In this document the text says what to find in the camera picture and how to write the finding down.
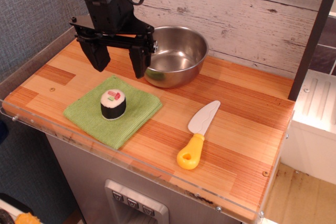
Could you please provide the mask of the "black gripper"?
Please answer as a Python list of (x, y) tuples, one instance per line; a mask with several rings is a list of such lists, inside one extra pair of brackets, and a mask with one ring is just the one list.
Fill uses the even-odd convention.
[(77, 16), (70, 20), (77, 34), (81, 49), (92, 64), (102, 72), (110, 62), (107, 46), (98, 38), (113, 37), (117, 34), (137, 35), (145, 40), (144, 47), (132, 46), (129, 55), (137, 79), (143, 78), (151, 63), (151, 53), (157, 50), (157, 41), (153, 39), (154, 27), (137, 19), (134, 15), (133, 0), (84, 0), (89, 11), (88, 16)]

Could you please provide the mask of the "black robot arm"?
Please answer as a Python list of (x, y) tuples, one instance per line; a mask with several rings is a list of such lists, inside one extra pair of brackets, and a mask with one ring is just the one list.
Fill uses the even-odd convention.
[(144, 77), (151, 55), (157, 50), (154, 27), (134, 15), (134, 6), (144, 0), (84, 1), (89, 14), (74, 16), (69, 23), (92, 66), (102, 72), (110, 62), (108, 47), (123, 48), (129, 51), (135, 76)]

